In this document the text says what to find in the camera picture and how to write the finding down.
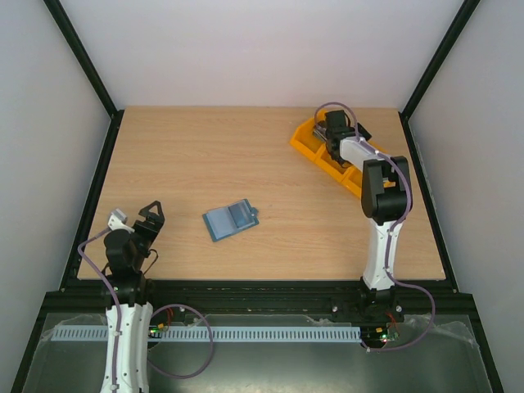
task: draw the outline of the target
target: purple cable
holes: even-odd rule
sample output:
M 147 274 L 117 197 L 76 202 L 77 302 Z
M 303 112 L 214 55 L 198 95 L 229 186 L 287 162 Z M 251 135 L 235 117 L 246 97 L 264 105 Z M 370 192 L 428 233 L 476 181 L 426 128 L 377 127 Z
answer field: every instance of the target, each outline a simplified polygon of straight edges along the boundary
M 399 175 L 400 181 L 402 182 L 402 184 L 404 185 L 404 189 L 406 190 L 406 199 L 407 199 L 407 201 L 406 201 L 406 209 L 405 209 L 404 213 L 400 216 L 399 219 L 397 219 L 393 223 L 393 225 L 391 225 L 390 231 L 392 231 L 393 229 L 395 229 L 395 227 L 397 225 L 401 224 L 402 222 L 404 222 L 404 220 L 406 220 L 406 218 L 408 217 L 408 213 L 411 210 L 411 205 L 413 203 L 413 195 L 411 193 L 411 188 L 409 187 L 408 179 L 405 177 L 405 175 L 400 170 L 399 166 L 391 159 L 390 156 L 388 156 L 387 154 L 382 153 L 381 151 L 379 151 L 375 147 L 371 146 L 364 138 L 360 137 L 359 126 L 358 126 L 359 123 L 357 121 L 357 116 L 351 110 L 351 108 L 349 108 L 347 105 L 342 104 L 340 102 L 327 102 L 325 104 L 322 104 L 321 106 L 319 106 L 317 108 L 317 110 L 314 113 L 314 123 L 315 123 L 315 125 L 318 124 L 318 121 L 317 121 L 318 112 L 321 109 L 325 108 L 326 106 L 340 106 L 340 107 L 344 108 L 346 111 L 348 111 L 351 114 L 351 117 L 353 118 L 353 122 L 355 124 L 355 136 L 356 136 L 357 141 L 359 142 L 360 146 L 364 147 L 367 151 L 375 153 L 377 156 L 379 156 L 383 160 L 387 161 L 387 163 L 389 165 L 391 165 L 393 170 Z M 419 285 L 414 285 L 414 284 L 406 284 L 404 282 L 398 281 L 390 273 L 390 248 L 391 248 L 391 236 L 388 236 L 387 237 L 387 241 L 386 241 L 386 255 L 384 255 L 384 269 L 386 270 L 387 277 L 389 277 L 389 279 L 394 284 L 398 285 L 399 287 L 416 289 L 416 290 L 424 293 L 428 297 L 429 301 L 431 302 L 431 317 L 430 317 L 428 325 L 426 326 L 424 331 L 421 333 L 421 335 L 418 336 L 413 341 L 410 341 L 410 342 L 408 342 L 406 344 L 403 344 L 402 346 L 395 346 L 393 348 L 369 348 L 362 341 L 362 345 L 369 352 L 386 352 L 386 351 L 393 351 L 393 350 L 403 350 L 403 349 L 408 348 L 410 346 L 414 346 L 415 344 L 417 344 L 419 341 L 421 341 L 429 333 L 429 330 L 431 329 L 431 326 L 433 325 L 433 322 L 435 321 L 436 307 L 435 307 L 435 299 L 433 299 L 433 295 L 424 287 L 420 287 Z
M 163 307 L 160 307 L 157 311 L 155 311 L 152 314 L 151 318 L 153 318 L 155 315 L 158 315 L 158 313 L 161 313 L 165 309 L 173 309 L 173 308 L 188 309 L 189 311 L 193 312 L 197 317 L 199 317 L 202 320 L 202 322 L 204 322 L 204 324 L 205 324 L 205 326 L 207 328 L 207 332 L 210 335 L 210 351 L 209 351 L 209 354 L 207 355 L 207 359 L 206 359 L 204 364 L 202 364 L 202 366 L 199 369 L 197 369 L 194 373 L 191 373 L 191 374 L 188 374 L 188 375 L 171 374 L 171 373 L 168 373 L 167 371 L 159 368 L 155 364 L 153 364 L 149 359 L 147 360 L 147 362 L 149 363 L 149 365 L 151 366 L 151 368 L 153 370 L 155 370 L 156 372 L 162 374 L 164 377 L 173 378 L 173 379 L 189 379 L 189 378 L 193 378 L 193 377 L 196 377 L 197 375 L 201 374 L 207 368 L 207 366 L 210 365 L 211 360 L 213 359 L 213 353 L 215 352 L 215 343 L 213 342 L 213 331 L 211 330 L 210 323 L 206 321 L 206 318 L 204 317 L 204 315 L 202 315 L 200 312 L 196 311 L 192 307 L 189 307 L 188 305 L 178 305 L 178 304 L 165 305 Z
M 108 227 L 108 228 L 104 229 L 103 231 L 101 231 L 100 233 L 96 234 L 95 236 L 91 237 L 90 239 L 86 240 L 85 242 L 80 243 L 79 247 L 78 247 L 78 252 L 79 252 L 80 256 L 82 258 L 84 258 L 88 262 L 89 266 L 91 266 L 91 268 L 95 271 L 95 273 L 98 275 L 98 277 L 100 277 L 102 282 L 106 285 L 107 290 L 111 294 L 111 297 L 113 298 L 113 301 L 115 302 L 115 306 L 116 306 L 116 328 L 115 328 L 115 330 L 117 332 L 119 332 L 120 331 L 120 325 L 122 324 L 122 310 L 120 309 L 120 302 L 118 301 L 118 296 L 116 295 L 116 292 L 113 289 L 113 286 L 109 283 L 109 281 L 107 280 L 106 276 L 104 276 L 104 274 L 93 263 L 93 261 L 90 260 L 89 257 L 87 255 L 85 255 L 85 253 L 82 251 L 82 249 L 84 247 L 86 247 L 87 244 L 97 240 L 99 237 L 104 236 L 106 233 L 108 233 L 110 231 L 111 231 L 111 229 Z M 113 345 L 113 360 L 112 360 L 112 363 L 111 363 L 111 384 L 114 385 L 114 386 L 118 386 L 118 384 L 116 383 L 116 380 L 117 380 L 117 376 L 116 376 L 116 357 L 117 357 L 117 352 L 118 352 L 118 341 L 119 341 L 119 339 L 120 339 L 119 336 L 115 336 L 115 344 Z

